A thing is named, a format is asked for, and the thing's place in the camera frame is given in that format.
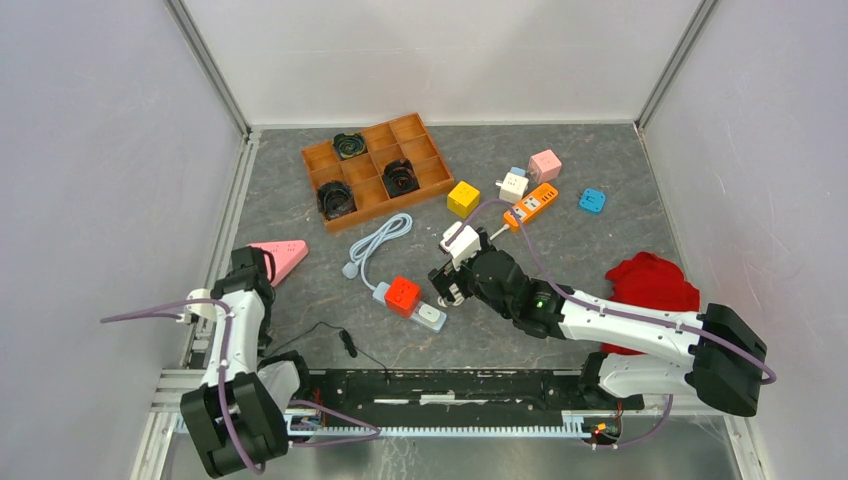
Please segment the light blue power strip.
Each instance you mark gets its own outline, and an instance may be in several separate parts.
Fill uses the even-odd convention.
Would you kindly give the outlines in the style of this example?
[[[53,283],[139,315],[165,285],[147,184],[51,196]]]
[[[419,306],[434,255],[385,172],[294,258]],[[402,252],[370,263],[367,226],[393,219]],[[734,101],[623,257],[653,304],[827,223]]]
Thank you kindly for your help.
[[[380,282],[372,292],[372,298],[385,307],[388,306],[386,294],[389,287],[388,283]],[[419,301],[406,319],[438,333],[447,320],[447,314],[424,301]]]

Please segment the red cube socket adapter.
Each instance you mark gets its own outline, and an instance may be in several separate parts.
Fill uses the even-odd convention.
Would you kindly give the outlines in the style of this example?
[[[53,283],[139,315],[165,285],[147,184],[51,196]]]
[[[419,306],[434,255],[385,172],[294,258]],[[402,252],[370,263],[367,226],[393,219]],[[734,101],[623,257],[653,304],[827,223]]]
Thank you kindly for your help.
[[[421,301],[421,287],[402,276],[389,285],[384,300],[387,308],[403,318],[410,318]]]

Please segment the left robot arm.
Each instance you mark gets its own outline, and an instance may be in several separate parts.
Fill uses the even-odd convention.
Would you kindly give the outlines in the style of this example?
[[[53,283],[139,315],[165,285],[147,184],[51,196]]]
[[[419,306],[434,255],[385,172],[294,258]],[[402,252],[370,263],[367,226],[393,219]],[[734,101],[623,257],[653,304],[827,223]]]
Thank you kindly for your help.
[[[272,263],[260,248],[236,249],[230,271],[213,288],[196,289],[185,300],[188,319],[216,324],[200,384],[180,401],[190,438],[212,478],[244,469],[261,474],[268,461],[285,455],[285,407],[302,407],[314,394],[314,381],[296,352],[274,357],[268,370],[261,370],[275,300]]]

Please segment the blue square plug adapter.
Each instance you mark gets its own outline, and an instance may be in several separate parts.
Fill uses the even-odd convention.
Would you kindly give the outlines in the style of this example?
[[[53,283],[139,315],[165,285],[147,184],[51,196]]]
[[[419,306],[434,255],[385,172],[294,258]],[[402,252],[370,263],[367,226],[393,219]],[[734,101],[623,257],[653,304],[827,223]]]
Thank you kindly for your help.
[[[606,195],[594,188],[586,188],[578,201],[578,207],[590,214],[600,214],[606,204]]]

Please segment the yellow cube socket adapter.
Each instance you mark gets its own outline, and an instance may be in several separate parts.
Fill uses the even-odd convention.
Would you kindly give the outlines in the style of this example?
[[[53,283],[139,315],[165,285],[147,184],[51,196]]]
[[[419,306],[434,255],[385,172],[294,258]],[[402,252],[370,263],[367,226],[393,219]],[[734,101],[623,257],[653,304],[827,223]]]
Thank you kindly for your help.
[[[448,193],[447,209],[462,219],[466,219],[479,205],[481,192],[471,184],[460,181]]]

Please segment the orange power strip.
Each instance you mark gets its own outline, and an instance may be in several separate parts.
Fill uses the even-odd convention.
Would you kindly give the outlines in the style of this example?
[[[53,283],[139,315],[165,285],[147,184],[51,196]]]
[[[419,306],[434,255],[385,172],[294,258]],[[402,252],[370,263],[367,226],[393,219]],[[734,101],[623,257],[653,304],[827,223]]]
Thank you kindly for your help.
[[[555,187],[542,183],[504,213],[504,225],[511,232],[517,232],[552,205],[558,196],[559,191]]]

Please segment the white cube socket adapter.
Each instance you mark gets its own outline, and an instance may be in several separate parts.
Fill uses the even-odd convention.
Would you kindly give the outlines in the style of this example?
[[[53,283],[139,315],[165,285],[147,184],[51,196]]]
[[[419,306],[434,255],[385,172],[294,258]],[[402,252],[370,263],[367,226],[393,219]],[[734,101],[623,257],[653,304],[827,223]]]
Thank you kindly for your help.
[[[495,182],[498,187],[498,198],[511,205],[519,203],[525,196],[529,179],[514,173],[507,173],[502,180]]]

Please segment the rolled dark orange-patterned tie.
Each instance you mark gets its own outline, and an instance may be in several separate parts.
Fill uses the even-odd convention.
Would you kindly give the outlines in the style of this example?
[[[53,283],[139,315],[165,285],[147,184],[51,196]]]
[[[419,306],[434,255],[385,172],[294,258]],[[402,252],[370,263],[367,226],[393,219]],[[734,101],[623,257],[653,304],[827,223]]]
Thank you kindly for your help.
[[[382,181],[390,198],[397,198],[420,188],[412,163],[406,158],[389,162],[384,167]]]

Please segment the pink cube socket adapter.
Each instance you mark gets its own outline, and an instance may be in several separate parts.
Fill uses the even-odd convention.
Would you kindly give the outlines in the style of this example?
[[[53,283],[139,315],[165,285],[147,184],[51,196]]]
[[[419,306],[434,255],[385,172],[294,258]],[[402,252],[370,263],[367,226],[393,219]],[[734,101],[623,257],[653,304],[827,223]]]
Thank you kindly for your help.
[[[547,149],[530,156],[527,172],[537,184],[555,179],[562,168],[562,162],[552,149]]]

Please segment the wooden compartment tray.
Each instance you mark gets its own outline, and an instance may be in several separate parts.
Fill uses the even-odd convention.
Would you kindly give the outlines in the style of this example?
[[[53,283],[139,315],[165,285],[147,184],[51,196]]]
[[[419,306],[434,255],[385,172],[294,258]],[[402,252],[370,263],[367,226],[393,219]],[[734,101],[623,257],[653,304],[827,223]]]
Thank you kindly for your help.
[[[333,180],[346,182],[354,192],[356,212],[332,221],[325,220],[319,212],[326,230],[331,233],[446,194],[455,186],[453,173],[417,113],[359,131],[339,133],[361,133],[366,139],[368,152],[341,161],[332,147],[333,138],[301,149],[315,200],[319,186]],[[389,162],[402,158],[412,163],[420,188],[390,198],[382,181],[383,170]]]

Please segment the rolled dark floral tie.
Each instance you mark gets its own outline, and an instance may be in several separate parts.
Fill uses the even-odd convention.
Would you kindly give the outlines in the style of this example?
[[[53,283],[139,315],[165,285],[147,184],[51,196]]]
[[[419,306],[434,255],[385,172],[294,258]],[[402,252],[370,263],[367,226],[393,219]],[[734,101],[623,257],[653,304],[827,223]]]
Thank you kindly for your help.
[[[333,180],[320,185],[316,191],[316,200],[319,212],[327,221],[357,211],[354,192],[344,181]]]

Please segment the red cloth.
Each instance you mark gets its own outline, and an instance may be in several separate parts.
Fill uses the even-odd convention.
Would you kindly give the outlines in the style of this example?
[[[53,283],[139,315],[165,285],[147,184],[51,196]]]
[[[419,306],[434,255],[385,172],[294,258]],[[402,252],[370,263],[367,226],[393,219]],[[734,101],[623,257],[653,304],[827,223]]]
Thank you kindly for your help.
[[[700,291],[675,263],[654,253],[639,252],[610,269],[611,301],[674,312],[698,311]]]

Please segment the rolled green-patterned tie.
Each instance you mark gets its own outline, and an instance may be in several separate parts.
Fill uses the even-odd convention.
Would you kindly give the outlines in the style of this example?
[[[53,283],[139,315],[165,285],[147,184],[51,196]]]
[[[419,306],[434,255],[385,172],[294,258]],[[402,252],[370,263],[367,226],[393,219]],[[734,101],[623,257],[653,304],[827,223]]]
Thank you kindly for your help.
[[[341,161],[368,152],[366,139],[361,133],[338,133],[332,139],[332,147]]]

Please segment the pink triangular power strip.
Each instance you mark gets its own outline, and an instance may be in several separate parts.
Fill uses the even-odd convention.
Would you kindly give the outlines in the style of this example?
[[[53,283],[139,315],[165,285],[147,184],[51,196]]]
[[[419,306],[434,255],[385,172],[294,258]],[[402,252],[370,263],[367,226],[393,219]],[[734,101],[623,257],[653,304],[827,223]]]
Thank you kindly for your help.
[[[286,240],[250,243],[263,251],[269,282],[276,288],[287,275],[307,256],[309,248],[304,240]]]

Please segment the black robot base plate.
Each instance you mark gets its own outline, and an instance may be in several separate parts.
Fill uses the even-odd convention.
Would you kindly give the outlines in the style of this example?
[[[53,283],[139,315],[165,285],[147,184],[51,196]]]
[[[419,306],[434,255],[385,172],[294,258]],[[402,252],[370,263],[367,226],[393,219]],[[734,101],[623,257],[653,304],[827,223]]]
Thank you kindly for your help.
[[[286,410],[317,410],[335,417],[331,426],[553,426],[570,412],[645,405],[640,394],[618,399],[569,370],[306,369],[308,379]]]

